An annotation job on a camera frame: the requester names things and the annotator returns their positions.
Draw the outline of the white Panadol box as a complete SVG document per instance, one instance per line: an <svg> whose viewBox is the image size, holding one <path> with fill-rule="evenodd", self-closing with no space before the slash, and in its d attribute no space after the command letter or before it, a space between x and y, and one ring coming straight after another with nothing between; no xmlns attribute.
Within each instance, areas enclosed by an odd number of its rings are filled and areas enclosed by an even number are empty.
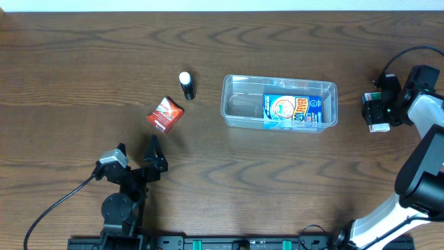
<svg viewBox="0 0 444 250"><path fill-rule="evenodd" d="M384 102L380 92L367 92L363 97L361 114L365 119L371 133L390 131L390 125L384 116Z"/></svg>

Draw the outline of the clear plastic container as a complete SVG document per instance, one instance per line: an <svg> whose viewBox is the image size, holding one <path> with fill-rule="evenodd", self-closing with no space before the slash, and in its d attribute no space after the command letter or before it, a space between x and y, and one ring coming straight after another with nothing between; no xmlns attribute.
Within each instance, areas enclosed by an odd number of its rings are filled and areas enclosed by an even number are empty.
<svg viewBox="0 0 444 250"><path fill-rule="evenodd" d="M323 122L316 126L291 129L265 129L263 105L265 94L317 96L323 104ZM338 122L337 86L329 81L265 76L228 75L224 78L221 114L228 126L272 131L321 133Z"/></svg>

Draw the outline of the blue Cool Fever box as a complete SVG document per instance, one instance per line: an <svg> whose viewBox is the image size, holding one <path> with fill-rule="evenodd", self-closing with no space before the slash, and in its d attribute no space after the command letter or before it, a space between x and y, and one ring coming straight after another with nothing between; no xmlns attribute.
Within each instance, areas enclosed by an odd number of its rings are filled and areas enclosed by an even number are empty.
<svg viewBox="0 0 444 250"><path fill-rule="evenodd" d="M323 104L317 96L265 94L265 129L291 129L316 126L323 122Z"/></svg>

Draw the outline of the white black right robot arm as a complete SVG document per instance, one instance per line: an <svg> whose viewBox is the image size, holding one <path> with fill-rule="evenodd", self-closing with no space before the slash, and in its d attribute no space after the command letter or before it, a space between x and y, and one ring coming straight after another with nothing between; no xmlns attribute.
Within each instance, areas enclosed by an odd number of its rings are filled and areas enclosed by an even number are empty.
<svg viewBox="0 0 444 250"><path fill-rule="evenodd" d="M400 169L394 194L369 215L347 223L328 249L414 249L407 231L443 221L443 96L434 88L439 74L417 65L404 85L392 74L377 79L381 97L365 102L367 124L415 126L421 141Z"/></svg>

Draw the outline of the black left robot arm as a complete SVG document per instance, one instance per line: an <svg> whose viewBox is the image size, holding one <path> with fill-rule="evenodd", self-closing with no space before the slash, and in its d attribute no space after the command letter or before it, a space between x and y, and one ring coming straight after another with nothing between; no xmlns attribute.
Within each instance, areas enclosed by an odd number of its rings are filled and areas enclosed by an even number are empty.
<svg viewBox="0 0 444 250"><path fill-rule="evenodd" d="M106 178L119 186L119 191L108 196L101 206L104 225L99 249L155 248L154 237L143 229L147 184L160 180L161 173L168 171L168 162L155 135L150 139L144 161L147 166L131 169L126 146L120 143L96 162L94 178Z"/></svg>

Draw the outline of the red Panadol ActiFast box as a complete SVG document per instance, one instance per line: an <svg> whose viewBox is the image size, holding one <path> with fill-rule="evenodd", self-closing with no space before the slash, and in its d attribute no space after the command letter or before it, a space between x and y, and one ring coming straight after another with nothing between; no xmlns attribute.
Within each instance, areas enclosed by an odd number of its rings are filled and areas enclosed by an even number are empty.
<svg viewBox="0 0 444 250"><path fill-rule="evenodd" d="M164 97L157 108L146 116L146 121L163 134L167 134L184 113L184 110L173 99Z"/></svg>

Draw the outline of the dark syrup bottle white cap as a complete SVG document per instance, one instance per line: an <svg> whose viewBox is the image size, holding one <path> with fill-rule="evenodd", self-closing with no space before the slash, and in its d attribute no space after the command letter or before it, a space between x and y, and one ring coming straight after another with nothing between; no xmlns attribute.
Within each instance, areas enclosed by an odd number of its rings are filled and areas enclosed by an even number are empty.
<svg viewBox="0 0 444 250"><path fill-rule="evenodd" d="M181 72L179 74L179 81L184 92L184 96L187 100L192 100L195 98L194 84L191 79L191 74L189 72Z"/></svg>

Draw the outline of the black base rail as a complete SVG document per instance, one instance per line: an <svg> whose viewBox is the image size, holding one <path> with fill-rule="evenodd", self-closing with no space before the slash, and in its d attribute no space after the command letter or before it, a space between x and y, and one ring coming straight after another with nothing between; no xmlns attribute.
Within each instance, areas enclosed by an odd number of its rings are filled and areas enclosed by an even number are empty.
<svg viewBox="0 0 444 250"><path fill-rule="evenodd" d="M161 250L299 250L326 249L326 236L266 237L266 238L223 238L223 237L181 237L162 236L139 238L73 238L67 243L68 249L161 249Z"/></svg>

